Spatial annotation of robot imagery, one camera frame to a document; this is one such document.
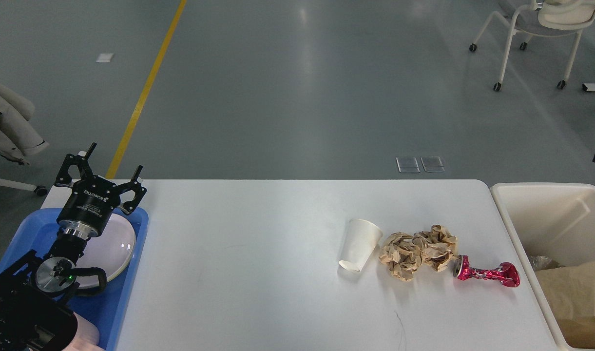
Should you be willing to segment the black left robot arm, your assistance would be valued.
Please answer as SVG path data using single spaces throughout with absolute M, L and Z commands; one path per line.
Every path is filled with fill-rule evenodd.
M 94 174 L 89 158 L 95 147 L 68 154 L 57 174 L 55 186 L 70 188 L 71 195 L 57 216 L 57 237 L 48 253 L 38 257 L 29 250 L 0 273 L 0 351 L 65 349 L 78 327 L 69 300 L 106 289 L 104 269 L 77 262 L 113 212 L 130 215 L 147 190 L 139 179 L 143 166 L 121 184 Z

